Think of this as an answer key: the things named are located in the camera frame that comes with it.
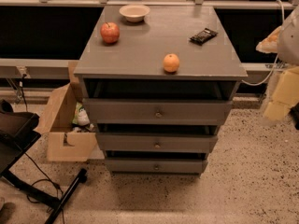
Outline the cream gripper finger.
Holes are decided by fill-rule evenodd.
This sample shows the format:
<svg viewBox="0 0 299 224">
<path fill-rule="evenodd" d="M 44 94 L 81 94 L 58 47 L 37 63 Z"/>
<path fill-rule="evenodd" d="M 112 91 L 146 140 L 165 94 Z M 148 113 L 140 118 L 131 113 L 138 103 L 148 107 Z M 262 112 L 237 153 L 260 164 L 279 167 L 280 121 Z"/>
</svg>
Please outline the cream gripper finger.
<svg viewBox="0 0 299 224">
<path fill-rule="evenodd" d="M 283 120 L 299 103 L 299 67 L 294 66 L 278 76 L 278 82 L 270 95 L 263 117 L 271 121 Z"/>
</svg>

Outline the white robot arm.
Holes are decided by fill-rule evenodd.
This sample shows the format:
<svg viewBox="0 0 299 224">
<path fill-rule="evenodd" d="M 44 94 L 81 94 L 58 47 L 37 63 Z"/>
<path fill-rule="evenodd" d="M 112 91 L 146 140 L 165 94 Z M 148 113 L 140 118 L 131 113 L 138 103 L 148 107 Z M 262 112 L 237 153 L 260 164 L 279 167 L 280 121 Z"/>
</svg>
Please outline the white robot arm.
<svg viewBox="0 0 299 224">
<path fill-rule="evenodd" d="M 299 7 L 284 20 L 256 49 L 262 53 L 276 53 L 291 67 L 278 77 L 278 83 L 270 94 L 263 117 L 279 121 L 299 103 Z"/>
</svg>

